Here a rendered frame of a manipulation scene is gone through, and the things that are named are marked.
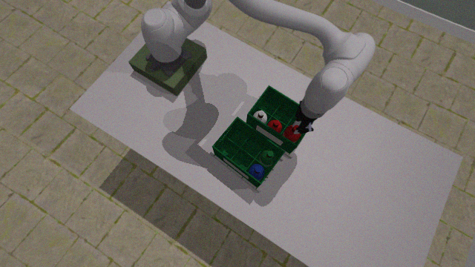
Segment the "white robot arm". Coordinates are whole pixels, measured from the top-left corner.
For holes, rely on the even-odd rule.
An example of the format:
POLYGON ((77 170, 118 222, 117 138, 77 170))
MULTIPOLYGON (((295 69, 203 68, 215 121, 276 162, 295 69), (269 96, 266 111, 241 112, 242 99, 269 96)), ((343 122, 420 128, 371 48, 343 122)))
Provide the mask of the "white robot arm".
MULTIPOLYGON (((229 1, 258 21, 311 34, 322 43, 325 70, 312 79, 305 93, 306 101, 304 98, 301 103, 302 113, 310 119, 322 117, 339 103, 375 52, 376 44, 371 35, 342 32, 314 13, 274 0, 229 1)), ((145 12, 141 29, 151 51, 146 55, 152 62, 148 69, 152 73, 161 69, 172 76, 192 57, 191 52, 182 48, 184 41, 207 20, 211 11, 212 0, 172 0, 166 9, 152 8, 145 12)))

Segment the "green bottle crate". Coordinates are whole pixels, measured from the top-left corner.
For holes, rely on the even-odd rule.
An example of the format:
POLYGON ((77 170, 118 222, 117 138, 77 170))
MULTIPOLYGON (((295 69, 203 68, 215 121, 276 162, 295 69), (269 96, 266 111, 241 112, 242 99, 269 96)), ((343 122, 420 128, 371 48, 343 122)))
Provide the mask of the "green bottle crate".
POLYGON ((304 133, 304 135, 302 134, 302 137, 300 136, 301 138, 298 144, 295 144, 283 136, 286 128, 290 125, 293 125, 295 122, 297 118, 295 114, 297 112, 298 106, 299 104, 297 102, 283 95, 281 92, 277 90, 271 90, 270 92, 262 95, 254 104, 252 109, 249 111, 246 123, 253 127, 260 134, 264 135, 267 139, 275 143, 278 147, 291 154, 295 148, 298 147, 299 143, 306 134, 304 133), (257 111, 263 111, 266 113, 266 124, 253 116, 257 111), (268 123, 272 120, 278 120, 282 124, 282 133, 278 133, 268 126, 268 123))
POLYGON ((227 128, 220 136, 214 149, 214 155, 223 160, 257 188, 266 179, 284 153, 283 149, 279 148, 275 143, 244 121, 237 122, 227 128), (272 164, 270 167, 266 167, 259 162, 260 155, 266 149, 271 149, 276 154, 277 161, 275 160, 275 164, 273 163, 274 165, 272 164), (262 165, 265 170, 264 176, 266 176, 263 176, 263 180, 261 179, 262 181, 260 180, 260 182, 248 173, 250 167, 254 164, 262 165))

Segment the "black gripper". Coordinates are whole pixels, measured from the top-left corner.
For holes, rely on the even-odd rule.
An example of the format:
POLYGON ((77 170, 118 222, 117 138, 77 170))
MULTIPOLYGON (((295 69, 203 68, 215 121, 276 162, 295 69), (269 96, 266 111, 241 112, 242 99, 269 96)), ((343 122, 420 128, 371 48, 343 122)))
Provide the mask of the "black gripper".
POLYGON ((301 112, 301 101, 300 101, 300 104, 299 104, 299 107, 298 107, 298 110, 296 112, 296 116, 297 116, 297 119, 295 120, 294 124, 292 125, 293 127, 295 125, 298 125, 298 128, 296 128, 294 134, 304 134, 304 133, 307 133, 307 132, 310 132, 310 131, 313 131, 313 128, 311 126, 311 124, 313 123, 313 121, 315 121, 316 119, 310 119, 308 117, 306 117, 305 115, 302 114, 301 112), (300 108, 300 110, 299 110, 300 108), (300 114, 300 115, 299 115, 300 114), (306 120, 307 121, 306 121, 306 120), (306 123, 306 124, 305 124, 306 123), (307 126, 308 125, 308 126, 307 126), (305 128, 306 127, 306 128, 305 128))

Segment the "blue bottle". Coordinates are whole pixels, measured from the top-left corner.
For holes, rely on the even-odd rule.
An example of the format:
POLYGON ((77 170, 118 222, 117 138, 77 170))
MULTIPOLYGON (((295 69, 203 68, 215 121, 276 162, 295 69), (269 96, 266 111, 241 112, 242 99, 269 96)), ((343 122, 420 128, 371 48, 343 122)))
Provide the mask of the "blue bottle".
POLYGON ((265 170, 262 165, 254 164, 250 167, 248 173, 251 174, 258 181, 260 181, 265 174, 265 170))

